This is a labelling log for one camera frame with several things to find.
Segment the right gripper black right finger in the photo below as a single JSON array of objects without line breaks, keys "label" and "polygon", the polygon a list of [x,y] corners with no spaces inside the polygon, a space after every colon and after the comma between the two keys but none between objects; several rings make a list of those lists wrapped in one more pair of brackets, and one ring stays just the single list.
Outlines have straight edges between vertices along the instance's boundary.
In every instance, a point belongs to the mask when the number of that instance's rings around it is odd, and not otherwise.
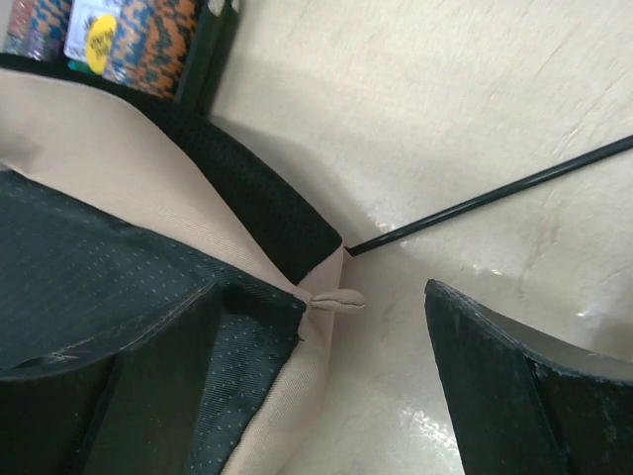
[{"label": "right gripper black right finger", "polygon": [[437,280],[427,328],[467,474],[629,474],[632,365]]}]

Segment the black tent pole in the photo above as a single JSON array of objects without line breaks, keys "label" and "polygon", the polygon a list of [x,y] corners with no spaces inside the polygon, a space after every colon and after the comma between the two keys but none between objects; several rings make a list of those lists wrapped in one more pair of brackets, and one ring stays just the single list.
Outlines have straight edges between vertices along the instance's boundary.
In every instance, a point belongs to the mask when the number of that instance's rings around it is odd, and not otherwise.
[{"label": "black tent pole", "polygon": [[602,145],[577,157],[568,159],[554,166],[500,186],[499,188],[493,189],[479,196],[470,198],[464,202],[416,220],[378,237],[373,237],[364,242],[348,247],[347,251],[352,257],[360,256],[369,251],[375,250],[392,242],[403,240],[404,238],[412,236],[423,230],[485,207],[491,203],[521,193],[569,173],[573,173],[584,167],[609,159],[617,154],[630,151],[631,149],[632,136],[629,135],[615,142]]}]

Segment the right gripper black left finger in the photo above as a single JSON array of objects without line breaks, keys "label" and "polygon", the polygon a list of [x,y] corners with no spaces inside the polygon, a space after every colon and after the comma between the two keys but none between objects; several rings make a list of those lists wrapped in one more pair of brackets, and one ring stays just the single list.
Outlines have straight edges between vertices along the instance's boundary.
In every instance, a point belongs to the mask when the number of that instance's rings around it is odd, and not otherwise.
[{"label": "right gripper black left finger", "polygon": [[184,473],[221,306],[207,285],[2,370],[2,473]]}]

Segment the beige and black pet tent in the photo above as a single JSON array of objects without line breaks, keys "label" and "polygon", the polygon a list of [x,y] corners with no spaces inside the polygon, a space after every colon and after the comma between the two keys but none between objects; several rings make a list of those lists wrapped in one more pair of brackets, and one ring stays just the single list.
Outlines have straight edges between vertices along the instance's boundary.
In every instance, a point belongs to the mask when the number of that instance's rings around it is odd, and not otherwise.
[{"label": "beige and black pet tent", "polygon": [[1,372],[217,284],[182,474],[276,474],[321,411],[339,233],[255,154],[168,101],[1,58]]}]

